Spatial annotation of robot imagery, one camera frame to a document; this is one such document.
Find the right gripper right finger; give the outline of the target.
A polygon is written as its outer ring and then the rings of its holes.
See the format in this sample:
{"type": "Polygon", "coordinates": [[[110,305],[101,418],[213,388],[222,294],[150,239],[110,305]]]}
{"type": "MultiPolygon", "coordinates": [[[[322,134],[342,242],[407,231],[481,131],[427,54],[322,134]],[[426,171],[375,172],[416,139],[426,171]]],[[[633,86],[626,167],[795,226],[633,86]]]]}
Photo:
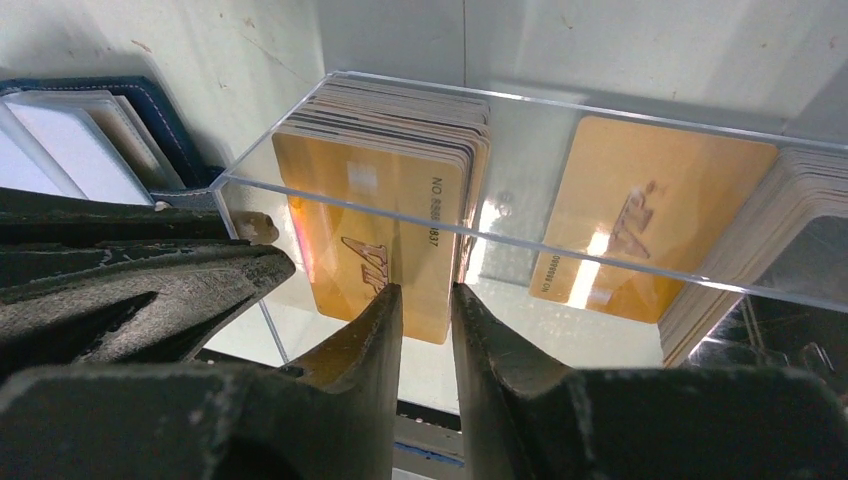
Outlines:
{"type": "Polygon", "coordinates": [[[452,335],[471,479],[843,479],[847,419],[795,369],[575,369],[464,284],[452,335]]]}

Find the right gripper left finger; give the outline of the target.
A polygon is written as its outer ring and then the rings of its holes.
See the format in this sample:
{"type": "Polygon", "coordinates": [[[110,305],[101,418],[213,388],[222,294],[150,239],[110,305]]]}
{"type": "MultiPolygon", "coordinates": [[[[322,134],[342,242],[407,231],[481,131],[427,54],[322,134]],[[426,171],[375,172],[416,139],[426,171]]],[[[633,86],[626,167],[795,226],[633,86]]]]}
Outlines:
{"type": "Polygon", "coordinates": [[[78,364],[1,390],[5,479],[388,479],[403,330],[385,287],[278,369],[78,364]]]}

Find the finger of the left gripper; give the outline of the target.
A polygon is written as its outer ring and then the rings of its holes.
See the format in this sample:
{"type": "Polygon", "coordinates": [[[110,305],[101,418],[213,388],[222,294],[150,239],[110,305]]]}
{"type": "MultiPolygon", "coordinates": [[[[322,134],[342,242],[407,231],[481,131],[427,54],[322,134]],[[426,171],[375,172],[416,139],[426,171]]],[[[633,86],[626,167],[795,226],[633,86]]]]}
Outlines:
{"type": "Polygon", "coordinates": [[[5,246],[1,375],[190,359],[294,272],[282,250],[230,240],[5,246]]]}
{"type": "Polygon", "coordinates": [[[1,190],[3,245],[228,240],[220,214],[174,206],[95,202],[9,188],[1,190]]]}

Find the blue card holder wallet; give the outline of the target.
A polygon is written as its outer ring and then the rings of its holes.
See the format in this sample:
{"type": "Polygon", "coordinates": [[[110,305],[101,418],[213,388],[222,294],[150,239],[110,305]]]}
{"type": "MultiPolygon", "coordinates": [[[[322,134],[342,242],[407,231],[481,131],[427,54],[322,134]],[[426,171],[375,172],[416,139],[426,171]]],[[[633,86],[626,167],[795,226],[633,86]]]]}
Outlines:
{"type": "Polygon", "coordinates": [[[126,205],[212,210],[207,164],[144,76],[1,83],[1,185],[126,205]]]}

